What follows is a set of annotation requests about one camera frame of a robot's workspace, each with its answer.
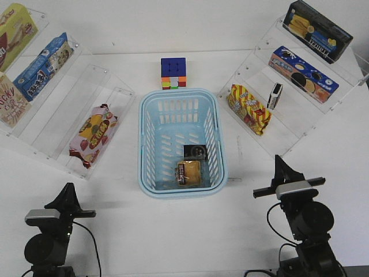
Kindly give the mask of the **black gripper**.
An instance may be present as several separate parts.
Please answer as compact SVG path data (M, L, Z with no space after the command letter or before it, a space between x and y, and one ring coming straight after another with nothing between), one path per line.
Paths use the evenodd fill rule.
M279 155L275 155L275 172L269 187L253 190L253 197L259 198L275 194L277 200L287 201L312 201L318 195L315 186L323 185L326 178L317 177L303 179L303 174L289 167Z
M94 218L96 211L83 210L76 195L74 183L68 182L59 195L44 206L44 217L39 229L48 234L71 234L73 221L78 218Z

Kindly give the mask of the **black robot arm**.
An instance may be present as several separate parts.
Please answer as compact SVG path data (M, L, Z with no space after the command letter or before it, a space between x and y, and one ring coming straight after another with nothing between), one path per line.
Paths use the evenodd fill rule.
M43 209L30 210L25 223L40 229L24 249L26 261L32 264L33 276L75 276L73 267L65 266L74 219L95 216L96 211L80 207L71 182Z
M297 257L280 260L276 276L346 276L330 245L329 230L334 225L331 210L314 201L316 186L323 177L305 179L276 155L275 173L271 185L253 191L255 198L275 194L287 218L296 244Z

